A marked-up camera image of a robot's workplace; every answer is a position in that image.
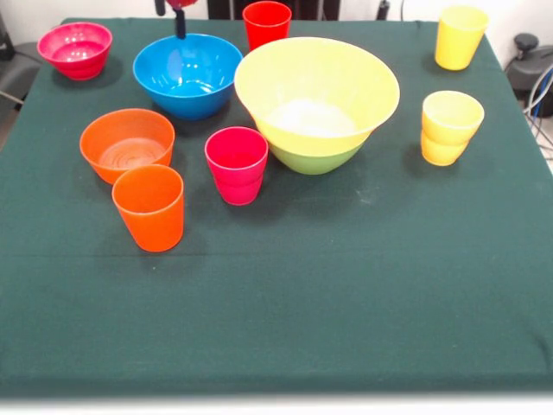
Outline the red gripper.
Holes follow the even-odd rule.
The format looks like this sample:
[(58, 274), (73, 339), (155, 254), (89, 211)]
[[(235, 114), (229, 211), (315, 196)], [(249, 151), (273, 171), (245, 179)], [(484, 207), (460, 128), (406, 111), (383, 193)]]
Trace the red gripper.
[[(184, 8), (196, 4), (197, 0), (167, 0), (167, 3), (175, 13), (175, 35), (183, 40), (187, 34)], [(165, 0), (155, 0), (155, 8), (158, 16), (166, 15)]]

